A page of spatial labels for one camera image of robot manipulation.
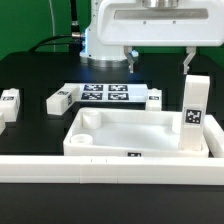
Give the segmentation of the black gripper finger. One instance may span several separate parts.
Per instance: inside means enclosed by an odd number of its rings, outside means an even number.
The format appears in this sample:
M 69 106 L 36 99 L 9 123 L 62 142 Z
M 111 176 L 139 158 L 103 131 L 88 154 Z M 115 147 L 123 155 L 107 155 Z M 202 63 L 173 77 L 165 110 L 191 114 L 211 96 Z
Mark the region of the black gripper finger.
M 193 60 L 194 56 L 196 55 L 196 47 L 195 46 L 188 46 L 186 48 L 186 58 L 183 61 L 183 74 L 187 75 L 189 71 L 190 62 Z

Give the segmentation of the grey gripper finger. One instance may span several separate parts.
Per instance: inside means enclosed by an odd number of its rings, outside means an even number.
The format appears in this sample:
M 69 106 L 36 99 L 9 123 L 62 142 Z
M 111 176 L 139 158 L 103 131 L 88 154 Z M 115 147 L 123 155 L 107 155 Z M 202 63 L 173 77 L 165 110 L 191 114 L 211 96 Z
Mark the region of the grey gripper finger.
M 138 59 L 139 53 L 133 47 L 125 46 L 124 54 L 129 63 L 129 70 L 131 73 L 133 73 L 134 72 L 134 64 L 135 64 L 136 60 Z

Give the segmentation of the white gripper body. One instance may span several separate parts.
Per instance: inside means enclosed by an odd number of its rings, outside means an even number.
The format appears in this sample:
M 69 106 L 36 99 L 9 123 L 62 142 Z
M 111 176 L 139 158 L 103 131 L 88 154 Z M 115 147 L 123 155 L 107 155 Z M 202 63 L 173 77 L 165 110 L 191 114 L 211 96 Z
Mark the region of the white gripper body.
M 103 0 L 97 36 L 104 45 L 221 46 L 224 0 L 176 0 L 149 7 L 147 0 Z

